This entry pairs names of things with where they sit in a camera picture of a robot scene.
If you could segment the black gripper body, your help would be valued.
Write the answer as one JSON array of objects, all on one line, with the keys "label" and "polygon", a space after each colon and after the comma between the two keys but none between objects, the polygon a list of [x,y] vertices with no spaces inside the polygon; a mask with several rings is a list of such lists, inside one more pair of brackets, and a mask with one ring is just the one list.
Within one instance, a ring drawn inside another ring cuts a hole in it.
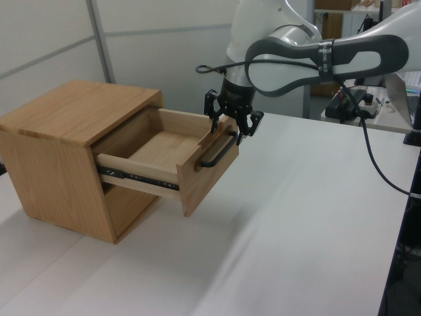
[{"label": "black gripper body", "polygon": [[228,116],[248,115],[251,112],[255,89],[251,86],[239,86],[223,80],[219,95],[219,105],[222,112]]}]

